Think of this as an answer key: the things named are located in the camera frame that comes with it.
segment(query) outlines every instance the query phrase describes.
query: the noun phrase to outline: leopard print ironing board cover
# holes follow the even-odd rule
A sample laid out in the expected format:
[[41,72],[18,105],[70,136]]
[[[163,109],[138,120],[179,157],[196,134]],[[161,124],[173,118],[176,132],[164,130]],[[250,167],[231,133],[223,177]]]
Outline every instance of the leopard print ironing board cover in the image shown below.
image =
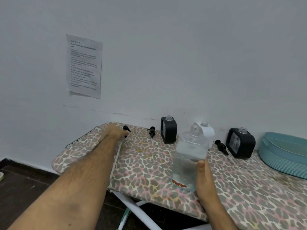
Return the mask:
[[[68,146],[52,162],[53,169],[63,173],[71,163],[90,152],[109,124]],[[164,144],[157,131],[152,146],[145,128],[128,127],[131,134],[122,144],[108,188],[208,221],[196,193],[171,183],[176,144]],[[236,162],[233,165],[214,145],[207,157],[220,200],[240,229],[307,229],[306,180],[268,167],[256,152],[248,160],[233,158]]]

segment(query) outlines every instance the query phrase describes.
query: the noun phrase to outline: teal plastic tray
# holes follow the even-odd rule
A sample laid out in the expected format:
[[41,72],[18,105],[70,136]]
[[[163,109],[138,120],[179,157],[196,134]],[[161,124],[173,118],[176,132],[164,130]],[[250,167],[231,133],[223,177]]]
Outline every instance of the teal plastic tray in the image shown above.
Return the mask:
[[307,179],[307,140],[267,132],[259,148],[260,158],[275,170]]

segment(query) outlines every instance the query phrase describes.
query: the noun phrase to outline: white soap dispenser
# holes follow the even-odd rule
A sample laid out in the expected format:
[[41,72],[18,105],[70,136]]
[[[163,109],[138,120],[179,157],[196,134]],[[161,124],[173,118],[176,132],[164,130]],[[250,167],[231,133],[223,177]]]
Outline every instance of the white soap dispenser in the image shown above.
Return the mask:
[[211,149],[214,140],[214,129],[204,121],[197,122],[197,124],[201,127],[203,135],[209,140],[209,149]]

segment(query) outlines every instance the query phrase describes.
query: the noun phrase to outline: clear plastic bottle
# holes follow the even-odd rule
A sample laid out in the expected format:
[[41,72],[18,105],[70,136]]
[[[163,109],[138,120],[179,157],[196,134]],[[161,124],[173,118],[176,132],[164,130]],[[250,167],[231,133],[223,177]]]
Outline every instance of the clear plastic bottle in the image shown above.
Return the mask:
[[201,127],[194,123],[190,131],[179,135],[176,154],[173,160],[172,182],[180,189],[195,191],[197,162],[205,160],[209,140],[201,133]]

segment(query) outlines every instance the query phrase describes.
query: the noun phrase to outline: black soap dispenser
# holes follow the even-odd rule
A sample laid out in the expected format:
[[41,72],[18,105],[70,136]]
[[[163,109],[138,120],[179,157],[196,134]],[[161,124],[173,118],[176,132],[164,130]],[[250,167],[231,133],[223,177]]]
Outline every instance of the black soap dispenser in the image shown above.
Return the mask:
[[170,115],[161,118],[161,136],[164,143],[174,143],[177,137],[177,123]]
[[248,132],[246,128],[231,128],[229,130],[226,146],[234,158],[250,158],[255,145],[255,138]]

